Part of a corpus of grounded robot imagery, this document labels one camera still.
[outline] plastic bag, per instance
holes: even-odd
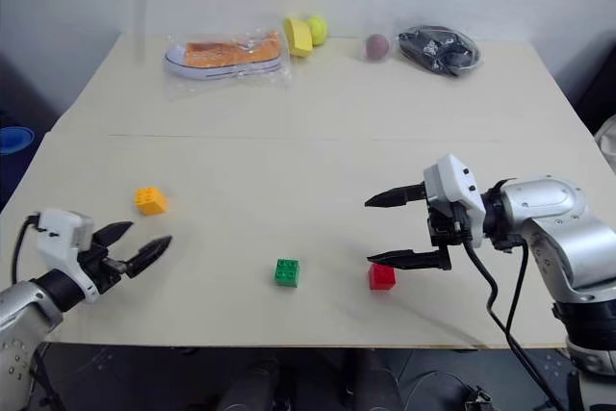
[[[169,36],[163,57],[170,99],[242,82],[286,86],[291,66],[286,37],[276,28],[239,35]]]
[[[402,54],[437,74],[458,76],[480,65],[476,44],[444,26],[415,26],[398,35]]]

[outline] lego brick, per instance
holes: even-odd
[[[139,188],[135,192],[135,207],[146,216],[154,216],[167,210],[167,198],[156,187]]]
[[[312,53],[312,36],[305,21],[285,19],[285,34],[289,42],[289,53],[297,57],[307,57]]]
[[[370,289],[373,291],[388,291],[396,285],[396,272],[391,267],[372,264],[368,271]]]
[[[299,281],[298,260],[278,259],[273,279],[278,286],[296,288]]]

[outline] table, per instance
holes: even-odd
[[[361,64],[343,53],[351,41],[331,40],[315,63],[299,68],[289,89],[233,86],[215,90],[217,98],[202,94],[171,104],[146,84],[149,79],[154,86],[158,60],[128,72],[130,62],[118,58],[128,53],[127,40],[120,39],[75,107],[46,136],[0,216],[0,274],[7,284],[13,237],[21,221],[43,207],[82,212],[98,226],[134,221],[113,248],[116,258],[128,258],[166,233],[174,240],[138,278],[66,314],[50,340],[502,347],[504,338],[484,310],[487,285],[460,248],[452,250],[452,271],[398,271],[391,292],[368,287],[366,256],[431,247],[422,203],[373,210],[363,202],[421,181],[423,169],[447,152],[473,169],[483,191],[514,176],[550,173],[575,181],[593,212],[616,227],[613,173],[523,44],[482,44],[484,67],[456,81],[402,61]],[[329,55],[330,48],[340,55]],[[347,66],[357,69],[356,77]],[[376,98],[374,86],[359,91],[369,74],[375,86],[388,90],[385,96]],[[317,75],[319,84],[309,85]],[[132,84],[120,91],[114,84],[122,79]],[[100,93],[104,81],[108,107]],[[321,97],[313,101],[310,91]],[[143,104],[147,94],[149,106]],[[327,94],[341,96],[331,96],[327,105]],[[133,208],[134,190],[150,185],[168,196],[167,213],[143,217]],[[22,250],[22,279],[44,271],[33,240],[29,236]],[[497,309],[503,314],[520,259],[487,242],[478,252],[500,283]],[[272,283],[278,258],[300,261],[297,289]],[[514,323],[523,345],[563,344],[565,331],[551,306],[531,264]]]

